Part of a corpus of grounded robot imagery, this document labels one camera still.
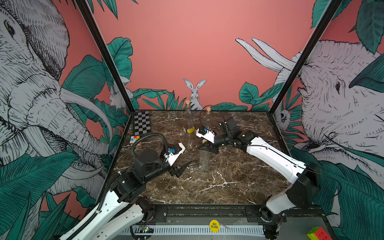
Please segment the glass bottle blue label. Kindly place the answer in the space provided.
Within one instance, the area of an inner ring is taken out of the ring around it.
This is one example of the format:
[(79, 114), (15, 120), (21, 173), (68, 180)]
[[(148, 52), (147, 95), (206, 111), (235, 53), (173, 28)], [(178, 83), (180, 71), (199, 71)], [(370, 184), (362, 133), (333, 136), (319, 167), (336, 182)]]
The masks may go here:
[(201, 171), (209, 170), (210, 152), (207, 151), (208, 141), (202, 140), (201, 145), (198, 147), (199, 152), (199, 169)]

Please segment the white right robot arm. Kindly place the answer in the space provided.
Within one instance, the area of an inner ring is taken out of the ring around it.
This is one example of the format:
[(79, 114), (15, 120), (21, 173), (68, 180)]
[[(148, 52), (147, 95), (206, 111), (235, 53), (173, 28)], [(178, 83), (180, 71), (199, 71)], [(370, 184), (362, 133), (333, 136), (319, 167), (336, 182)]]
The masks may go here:
[(262, 160), (291, 183), (289, 188), (269, 197), (260, 207), (265, 220), (292, 208), (307, 209), (312, 205), (320, 191), (320, 168), (317, 165), (296, 160), (268, 144), (255, 132), (241, 130), (233, 117), (226, 118), (219, 126), (220, 134), (209, 127), (199, 126), (196, 135), (206, 140), (200, 149), (218, 154), (220, 147), (233, 146)]

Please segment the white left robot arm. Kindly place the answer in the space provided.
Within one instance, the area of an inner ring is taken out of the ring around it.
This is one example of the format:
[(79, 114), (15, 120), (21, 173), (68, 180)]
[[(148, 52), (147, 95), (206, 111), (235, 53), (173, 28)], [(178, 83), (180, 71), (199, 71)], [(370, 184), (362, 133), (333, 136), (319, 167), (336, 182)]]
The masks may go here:
[(147, 183), (165, 172), (180, 177), (188, 164), (176, 168), (174, 163), (185, 151), (179, 143), (165, 148), (157, 155), (145, 150), (134, 158), (125, 172), (116, 176), (102, 195), (101, 201), (80, 223), (60, 238), (62, 240), (112, 240), (124, 229), (140, 222), (148, 222), (156, 215), (155, 206), (141, 193)]

